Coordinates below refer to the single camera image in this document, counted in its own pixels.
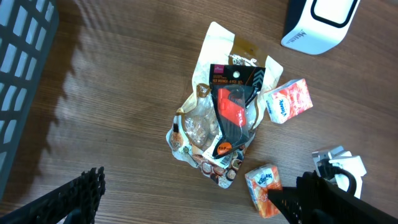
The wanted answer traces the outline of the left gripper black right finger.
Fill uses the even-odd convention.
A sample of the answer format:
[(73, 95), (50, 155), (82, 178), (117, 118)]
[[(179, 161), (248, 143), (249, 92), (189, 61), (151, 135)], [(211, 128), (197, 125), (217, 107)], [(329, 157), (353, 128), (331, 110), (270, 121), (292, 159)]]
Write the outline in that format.
[(306, 172), (295, 187), (269, 190), (268, 199), (289, 223), (397, 224), (397, 218)]

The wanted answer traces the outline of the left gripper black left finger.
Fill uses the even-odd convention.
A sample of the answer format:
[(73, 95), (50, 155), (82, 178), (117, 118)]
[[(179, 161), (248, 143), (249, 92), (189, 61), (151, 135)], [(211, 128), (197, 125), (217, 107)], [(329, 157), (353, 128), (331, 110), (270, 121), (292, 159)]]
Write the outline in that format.
[(104, 168), (92, 168), (61, 187), (1, 217), (1, 223), (94, 223), (105, 193)]

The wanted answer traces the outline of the red Kleenex tissue pack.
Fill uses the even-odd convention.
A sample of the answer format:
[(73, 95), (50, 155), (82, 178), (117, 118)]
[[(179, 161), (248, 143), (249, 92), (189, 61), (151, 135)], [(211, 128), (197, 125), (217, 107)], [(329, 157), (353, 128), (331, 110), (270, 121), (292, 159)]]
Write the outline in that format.
[(290, 80), (266, 93), (266, 105), (273, 123), (283, 124), (287, 120), (313, 107), (304, 78)]

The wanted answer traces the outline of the hex wrench set package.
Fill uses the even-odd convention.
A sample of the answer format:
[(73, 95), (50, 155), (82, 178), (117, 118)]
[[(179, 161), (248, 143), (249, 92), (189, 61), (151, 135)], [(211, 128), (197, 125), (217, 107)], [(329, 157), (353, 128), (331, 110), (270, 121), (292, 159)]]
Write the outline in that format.
[(216, 118), (221, 129), (212, 157), (220, 159), (249, 141), (246, 109), (259, 94), (264, 67), (210, 65), (209, 84)]

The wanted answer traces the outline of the beige snack bag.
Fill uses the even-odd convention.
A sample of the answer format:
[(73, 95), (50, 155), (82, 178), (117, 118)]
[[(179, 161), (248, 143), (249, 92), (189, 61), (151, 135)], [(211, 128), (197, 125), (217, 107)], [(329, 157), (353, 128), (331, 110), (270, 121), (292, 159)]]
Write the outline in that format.
[[(260, 92), (246, 109), (249, 119), (249, 141), (237, 151), (220, 159), (212, 157), (213, 150), (221, 139), (221, 129), (216, 118), (209, 84), (212, 64), (244, 65), (266, 69)], [(166, 135), (173, 156), (199, 169), (219, 187), (227, 189), (236, 178), (246, 149), (264, 118), (266, 93), (276, 88), (282, 72), (282, 66), (271, 56), (217, 22), (212, 22), (206, 32), (193, 72), (193, 92), (177, 110), (172, 127)]]

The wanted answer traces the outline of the orange Kleenex tissue pack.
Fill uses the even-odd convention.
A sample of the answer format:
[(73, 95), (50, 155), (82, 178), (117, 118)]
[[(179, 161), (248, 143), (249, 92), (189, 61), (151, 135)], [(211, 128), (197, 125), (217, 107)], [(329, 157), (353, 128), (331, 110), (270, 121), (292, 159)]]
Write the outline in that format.
[(245, 174), (246, 183), (254, 206), (262, 218), (278, 215), (278, 208), (268, 199), (269, 190), (282, 190), (277, 166), (260, 166)]

